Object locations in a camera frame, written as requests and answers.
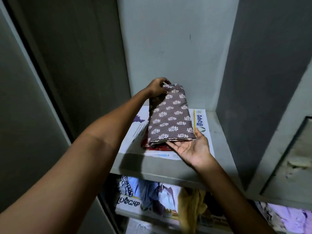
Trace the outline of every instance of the blue patterned cloth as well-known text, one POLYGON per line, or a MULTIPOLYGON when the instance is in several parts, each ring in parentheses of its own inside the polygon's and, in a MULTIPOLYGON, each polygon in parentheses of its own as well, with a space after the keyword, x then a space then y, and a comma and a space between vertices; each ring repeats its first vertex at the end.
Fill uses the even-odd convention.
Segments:
POLYGON ((119 192, 123 195, 127 195, 129 197, 133 196, 133 191, 131 186, 129 185, 128 177, 122 176, 119 180, 118 184, 119 192))
POLYGON ((141 208, 146 210, 153 204, 153 200, 158 200, 158 182, 147 181, 136 177, 128 177, 129 185, 135 197, 141 201, 141 208))

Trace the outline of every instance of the brown patterned fabric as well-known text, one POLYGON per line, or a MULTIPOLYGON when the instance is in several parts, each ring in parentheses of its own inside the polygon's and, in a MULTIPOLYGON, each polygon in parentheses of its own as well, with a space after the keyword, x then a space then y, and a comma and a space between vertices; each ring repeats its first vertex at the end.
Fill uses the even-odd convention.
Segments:
POLYGON ((196 139, 181 85, 164 85, 168 94, 150 98, 149 144, 196 139))

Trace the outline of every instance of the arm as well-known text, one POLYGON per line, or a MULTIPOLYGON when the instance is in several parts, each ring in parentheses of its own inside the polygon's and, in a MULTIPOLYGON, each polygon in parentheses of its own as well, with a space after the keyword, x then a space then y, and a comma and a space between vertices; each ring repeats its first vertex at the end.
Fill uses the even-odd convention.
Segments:
POLYGON ((133 119, 149 98, 167 93, 154 79, 93 122, 61 159, 0 215, 3 233, 75 233, 100 191, 133 119))
POLYGON ((222 207, 233 233, 276 233, 252 208, 223 168, 210 154, 208 140, 198 129, 196 141, 167 142, 180 157, 202 177, 213 197, 222 207))

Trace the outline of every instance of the hand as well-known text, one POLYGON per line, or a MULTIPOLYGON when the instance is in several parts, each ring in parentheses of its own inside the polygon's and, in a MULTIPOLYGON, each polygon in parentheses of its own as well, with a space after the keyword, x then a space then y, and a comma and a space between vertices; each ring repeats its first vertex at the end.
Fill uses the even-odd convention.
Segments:
POLYGON ((149 97, 156 97, 160 94, 168 94, 168 91, 162 87, 162 83, 166 82, 167 84, 171 84, 169 80, 165 77, 156 78, 150 82, 150 84, 145 88, 149 92, 149 97))
POLYGON ((196 140, 179 142, 166 142, 174 149, 186 164, 195 168, 198 172, 208 168, 213 156, 209 150, 207 138, 196 128, 196 140))

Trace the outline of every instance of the yellow cloth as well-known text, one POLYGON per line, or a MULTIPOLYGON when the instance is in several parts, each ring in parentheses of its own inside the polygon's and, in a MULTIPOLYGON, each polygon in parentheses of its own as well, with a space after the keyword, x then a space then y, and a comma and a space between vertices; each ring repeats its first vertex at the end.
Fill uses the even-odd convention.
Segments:
POLYGON ((183 234, 194 234, 197 226, 197 216, 204 213, 207 205, 204 203, 206 191, 182 188, 178 195, 178 218, 183 234))

